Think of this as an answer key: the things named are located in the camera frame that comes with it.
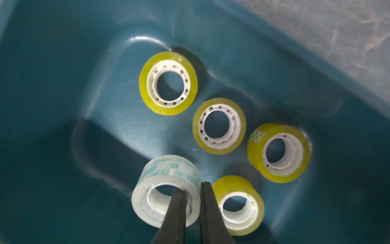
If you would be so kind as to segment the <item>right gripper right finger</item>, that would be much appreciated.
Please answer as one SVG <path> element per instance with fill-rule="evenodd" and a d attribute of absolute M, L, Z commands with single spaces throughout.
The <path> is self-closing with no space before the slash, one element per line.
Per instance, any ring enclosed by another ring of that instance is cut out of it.
<path fill-rule="evenodd" d="M 201 244 L 235 244 L 222 219 L 210 182 L 201 183 Z"/>

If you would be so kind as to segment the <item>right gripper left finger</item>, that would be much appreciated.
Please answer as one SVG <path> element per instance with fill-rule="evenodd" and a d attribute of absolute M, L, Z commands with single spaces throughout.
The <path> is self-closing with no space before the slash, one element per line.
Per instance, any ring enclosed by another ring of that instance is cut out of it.
<path fill-rule="evenodd" d="M 181 189 L 175 189 L 163 224 L 151 242 L 152 244 L 186 243 L 186 206 L 186 193 Z"/>

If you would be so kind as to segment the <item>yellow tape roll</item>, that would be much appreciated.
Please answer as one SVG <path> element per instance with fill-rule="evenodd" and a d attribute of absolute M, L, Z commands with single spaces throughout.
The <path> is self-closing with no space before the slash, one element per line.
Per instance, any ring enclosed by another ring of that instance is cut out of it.
<path fill-rule="evenodd" d="M 280 139 L 285 151 L 282 158 L 271 163 L 267 149 L 272 141 Z M 312 155 L 311 142 L 298 128 L 278 123 L 266 123 L 250 135 L 247 154 L 251 164 L 266 179 L 279 184 L 290 183 L 306 170 Z"/>
<path fill-rule="evenodd" d="M 206 133 L 205 123 L 213 112 L 222 112 L 229 120 L 227 132 L 219 138 Z M 204 151 L 214 155 L 228 154 L 242 143 L 246 133 L 246 117 L 241 107 L 226 98 L 214 98 L 203 102 L 193 119 L 193 136 Z"/>
<path fill-rule="evenodd" d="M 218 179 L 212 186 L 224 224 L 232 236 L 244 236 L 254 232 L 262 223 L 265 205 L 262 197 L 246 179 L 229 175 Z M 245 205 L 238 211 L 224 209 L 232 197 L 243 197 Z"/>
<path fill-rule="evenodd" d="M 167 73 L 175 73 L 182 79 L 184 90 L 175 100 L 165 100 L 159 94 L 157 83 Z M 181 54 L 172 51 L 160 52 L 143 66 L 139 77 L 141 97 L 146 106 L 156 114 L 177 115 L 188 109 L 198 92 L 198 77 L 191 62 Z"/>

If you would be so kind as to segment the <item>white transparent tape roll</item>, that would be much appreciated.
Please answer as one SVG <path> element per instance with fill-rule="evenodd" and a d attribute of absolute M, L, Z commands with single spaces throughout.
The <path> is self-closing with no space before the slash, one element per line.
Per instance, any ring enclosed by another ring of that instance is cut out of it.
<path fill-rule="evenodd" d="M 161 228 L 172 198 L 161 193 L 157 189 L 160 186 L 176 187 L 186 193 L 186 226 L 191 226 L 200 214 L 201 176 L 196 166 L 177 155 L 160 156 L 145 165 L 131 202 L 136 215 L 156 228 Z"/>

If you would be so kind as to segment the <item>teal plastic storage box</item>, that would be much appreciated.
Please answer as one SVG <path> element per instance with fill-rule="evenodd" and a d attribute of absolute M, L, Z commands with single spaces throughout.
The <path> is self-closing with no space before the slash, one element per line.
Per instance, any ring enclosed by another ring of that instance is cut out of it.
<path fill-rule="evenodd" d="M 177 115 L 144 103 L 139 77 L 160 52 L 186 57 L 198 92 Z M 212 98 L 244 111 L 250 134 L 276 122 L 311 141 L 287 184 L 196 143 Z M 1 242 L 149 244 L 134 212 L 144 166 L 189 159 L 203 181 L 247 179 L 265 216 L 238 244 L 387 244 L 390 108 L 233 1 L 4 1 L 1 5 Z"/>

